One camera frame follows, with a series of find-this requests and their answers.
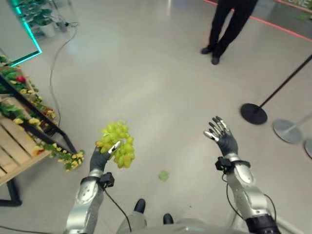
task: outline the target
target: gray robot glove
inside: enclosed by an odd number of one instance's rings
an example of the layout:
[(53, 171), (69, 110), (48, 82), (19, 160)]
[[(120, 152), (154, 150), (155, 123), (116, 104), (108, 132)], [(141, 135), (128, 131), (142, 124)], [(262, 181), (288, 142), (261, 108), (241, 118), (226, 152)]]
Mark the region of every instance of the gray robot glove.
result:
[(220, 117), (216, 116), (213, 118), (213, 121), (216, 123), (216, 126), (209, 122), (212, 129), (210, 128), (208, 131), (204, 131), (204, 135), (217, 143), (223, 156), (228, 154), (237, 155), (238, 145), (231, 130)]

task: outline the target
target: green grapes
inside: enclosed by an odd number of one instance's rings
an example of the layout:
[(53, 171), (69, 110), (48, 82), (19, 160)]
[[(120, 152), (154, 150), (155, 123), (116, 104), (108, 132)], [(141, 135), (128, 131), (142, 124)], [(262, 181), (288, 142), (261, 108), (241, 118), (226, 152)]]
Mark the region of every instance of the green grapes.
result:
[(101, 140), (96, 141), (96, 146), (100, 148), (101, 153), (108, 151), (117, 141), (121, 141), (119, 148), (113, 153), (114, 162), (119, 168), (129, 168), (135, 159), (134, 138), (128, 131), (129, 127), (124, 121), (116, 121), (102, 129), (103, 136)]

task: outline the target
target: black wire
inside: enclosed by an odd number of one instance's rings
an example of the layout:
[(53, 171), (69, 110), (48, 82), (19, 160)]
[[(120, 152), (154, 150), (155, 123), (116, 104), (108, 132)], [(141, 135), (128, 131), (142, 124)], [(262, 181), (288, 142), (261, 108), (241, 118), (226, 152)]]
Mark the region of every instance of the black wire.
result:
[(122, 210), (122, 208), (117, 204), (117, 202), (115, 202), (114, 199), (108, 194), (108, 192), (106, 191), (106, 188), (104, 188), (104, 192), (105, 192), (106, 195), (112, 200), (112, 202), (120, 209), (120, 211), (123, 213), (123, 215), (126, 217), (127, 222), (128, 222), (128, 225), (129, 225), (130, 232), (132, 232), (131, 225), (130, 225), (130, 221), (129, 221), (128, 216), (126, 215), (126, 213), (125, 213), (125, 212)]
[(224, 179), (225, 174), (222, 175), (221, 179), (227, 183), (227, 181)]
[(53, 234), (53, 233), (44, 233), (44, 232), (35, 232), (35, 231), (25, 231), (25, 230), (20, 230), (20, 229), (8, 228), (5, 226), (0, 226), (0, 228), (15, 231), (15, 232), (20, 232), (20, 233)]
[(229, 202), (229, 205), (231, 206), (231, 208), (234, 210), (234, 212), (239, 216), (241, 217), (242, 219), (243, 216), (241, 216), (238, 211), (234, 208), (234, 206), (232, 205), (231, 201), (230, 201), (230, 198), (229, 198), (229, 184), (226, 184), (226, 198), (228, 199), (228, 202)]
[(78, 26), (78, 23), (77, 22), (73, 22), (73, 23), (69, 23), (69, 25), (75, 29), (75, 33), (55, 53), (54, 58), (53, 58), (53, 62), (52, 62), (52, 66), (51, 66), (50, 78), (49, 78), (49, 81), (50, 81), (50, 84), (49, 84), (50, 93), (51, 93), (53, 102), (54, 102), (55, 107), (57, 108), (57, 112), (58, 112), (58, 127), (60, 126), (60, 122), (61, 122), (62, 116), (60, 114), (58, 100), (57, 100), (57, 98), (55, 97), (55, 94), (54, 94), (54, 90), (53, 90), (53, 86), (52, 86), (52, 77), (53, 77), (53, 71), (54, 71), (55, 63), (56, 63), (56, 60), (57, 60), (57, 58), (59, 56), (60, 51), (64, 48), (65, 45), (67, 45), (72, 39), (74, 39), (74, 37), (77, 34), (77, 28), (76, 27)]
[(273, 209), (274, 209), (274, 220), (275, 220), (275, 223), (276, 223), (276, 208), (275, 208), (274, 202), (273, 202), (272, 198), (269, 197), (269, 195), (264, 194), (264, 196), (266, 196), (270, 200), (270, 202), (272, 203), (272, 206), (273, 206)]

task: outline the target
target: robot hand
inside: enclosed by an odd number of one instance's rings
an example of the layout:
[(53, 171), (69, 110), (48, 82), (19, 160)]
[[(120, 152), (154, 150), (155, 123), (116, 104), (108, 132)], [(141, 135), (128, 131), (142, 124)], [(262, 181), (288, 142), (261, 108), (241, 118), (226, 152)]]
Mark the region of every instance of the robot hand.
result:
[(94, 152), (90, 159), (90, 173), (93, 176), (94, 173), (98, 174), (98, 177), (100, 177), (103, 174), (105, 164), (111, 158), (112, 153), (119, 147), (119, 145), (120, 141), (118, 141), (115, 145), (113, 145), (109, 151), (104, 153), (101, 153), (98, 147), (94, 149)]
[(204, 135), (214, 140), (218, 144), (223, 156), (228, 154), (237, 155), (238, 145), (231, 133), (231, 130), (220, 117), (216, 116), (213, 118), (213, 121), (217, 126), (209, 122), (209, 125), (212, 127), (212, 129), (210, 128), (209, 131), (204, 131)]

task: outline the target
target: person's leg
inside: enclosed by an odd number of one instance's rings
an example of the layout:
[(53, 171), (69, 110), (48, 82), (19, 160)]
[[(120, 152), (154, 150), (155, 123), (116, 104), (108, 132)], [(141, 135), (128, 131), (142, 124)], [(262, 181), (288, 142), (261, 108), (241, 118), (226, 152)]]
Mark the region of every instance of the person's leg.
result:
[(214, 58), (219, 59), (229, 44), (238, 36), (249, 16), (252, 14), (256, 3), (257, 0), (239, 0), (239, 3), (235, 6), (235, 11), (228, 28), (213, 52), (213, 60)]
[(224, 21), (233, 7), (232, 1), (233, 0), (219, 0), (210, 31), (209, 44), (201, 50), (202, 54), (208, 54), (216, 47)]
[[(127, 216), (130, 222), (131, 230), (139, 230), (147, 226), (146, 218), (144, 216), (145, 201), (140, 199), (135, 206), (134, 211), (131, 215)], [(125, 218), (121, 223), (117, 234), (128, 234), (130, 233), (130, 228), (127, 219)]]

